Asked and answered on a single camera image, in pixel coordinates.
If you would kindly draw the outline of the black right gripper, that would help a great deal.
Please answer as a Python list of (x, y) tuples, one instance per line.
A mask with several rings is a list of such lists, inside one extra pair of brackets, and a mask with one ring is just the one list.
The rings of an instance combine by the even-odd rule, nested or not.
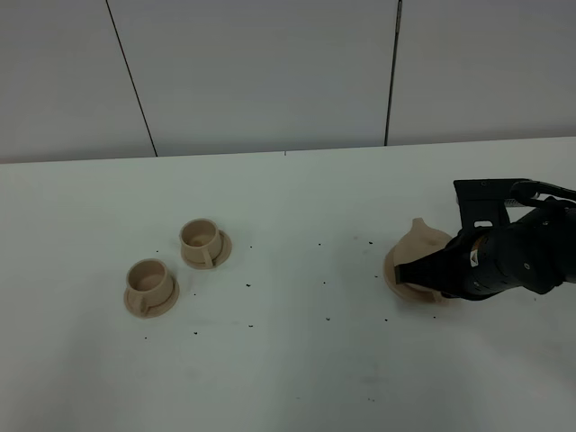
[(486, 300), (524, 287), (544, 295), (575, 282), (575, 210), (536, 208), (468, 245), (445, 247), (395, 266), (400, 284), (419, 285), (446, 299)]

